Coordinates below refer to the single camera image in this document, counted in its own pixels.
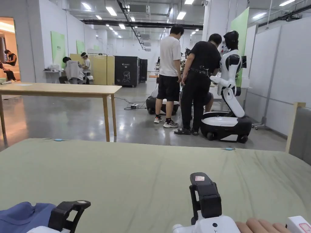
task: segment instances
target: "label sticker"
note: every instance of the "label sticker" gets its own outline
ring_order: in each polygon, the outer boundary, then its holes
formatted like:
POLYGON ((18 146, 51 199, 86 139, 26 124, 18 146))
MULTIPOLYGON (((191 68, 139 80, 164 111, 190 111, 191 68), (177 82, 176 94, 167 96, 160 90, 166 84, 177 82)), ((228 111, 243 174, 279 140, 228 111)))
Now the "label sticker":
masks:
POLYGON ((311 227, 307 223, 301 223, 299 226, 305 231, 305 233, 311 233, 311 227))
POLYGON ((196 176, 195 181, 204 181, 205 177, 204 176, 196 176))

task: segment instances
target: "finger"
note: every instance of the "finger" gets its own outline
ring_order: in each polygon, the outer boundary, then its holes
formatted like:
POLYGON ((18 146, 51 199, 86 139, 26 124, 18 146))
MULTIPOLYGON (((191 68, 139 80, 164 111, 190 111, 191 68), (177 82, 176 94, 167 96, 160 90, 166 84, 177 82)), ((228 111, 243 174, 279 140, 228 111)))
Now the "finger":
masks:
POLYGON ((277 229, 280 233, 290 233, 288 229, 285 228, 281 223, 273 224, 273 227, 277 229))
POLYGON ((246 225, 253 233, 267 233, 266 229, 255 218, 247 220, 246 225))
POLYGON ((259 219, 258 222, 266 229, 269 233, 279 233, 277 229, 275 229, 271 223, 266 220, 259 219))
POLYGON ((241 233, 252 233, 251 229, 245 223, 235 222, 235 224, 241 233))

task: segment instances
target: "white t-shirt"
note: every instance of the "white t-shirt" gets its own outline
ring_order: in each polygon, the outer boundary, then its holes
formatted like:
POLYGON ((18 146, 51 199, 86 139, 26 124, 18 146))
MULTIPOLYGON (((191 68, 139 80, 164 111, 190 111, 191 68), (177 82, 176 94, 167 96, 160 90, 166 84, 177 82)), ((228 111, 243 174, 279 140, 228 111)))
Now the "white t-shirt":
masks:
POLYGON ((89 59, 86 59, 84 61, 83 66, 87 66, 88 67, 87 70, 83 70, 83 73, 90 73, 91 72, 91 61, 89 59))
POLYGON ((175 60, 181 60, 180 42, 172 36, 167 36, 160 44, 160 75, 177 77, 175 60))

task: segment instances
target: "sandals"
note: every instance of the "sandals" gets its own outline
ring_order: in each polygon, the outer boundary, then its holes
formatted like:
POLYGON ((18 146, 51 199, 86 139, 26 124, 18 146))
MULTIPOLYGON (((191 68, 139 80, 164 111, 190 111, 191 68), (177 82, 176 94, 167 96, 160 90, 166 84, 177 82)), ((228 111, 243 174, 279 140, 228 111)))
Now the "sandals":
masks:
POLYGON ((193 128, 191 129, 191 133, 193 136, 199 136, 199 132, 194 131, 193 128))
POLYGON ((190 135, 191 134, 191 130, 187 130, 187 129, 181 128, 181 129, 175 130, 174 134, 177 134, 177 135, 190 135))

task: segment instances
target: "black shorts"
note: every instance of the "black shorts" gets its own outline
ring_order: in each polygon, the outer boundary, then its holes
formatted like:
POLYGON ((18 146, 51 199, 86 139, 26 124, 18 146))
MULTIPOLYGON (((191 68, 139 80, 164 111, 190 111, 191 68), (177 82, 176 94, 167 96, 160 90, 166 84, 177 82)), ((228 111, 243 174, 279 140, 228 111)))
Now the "black shorts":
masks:
POLYGON ((157 99, 179 101, 180 86, 178 83, 178 77, 160 75, 157 82, 159 84, 157 99))
POLYGON ((204 97, 204 105, 207 105, 211 101, 212 97, 213 94, 208 92, 207 95, 204 97))

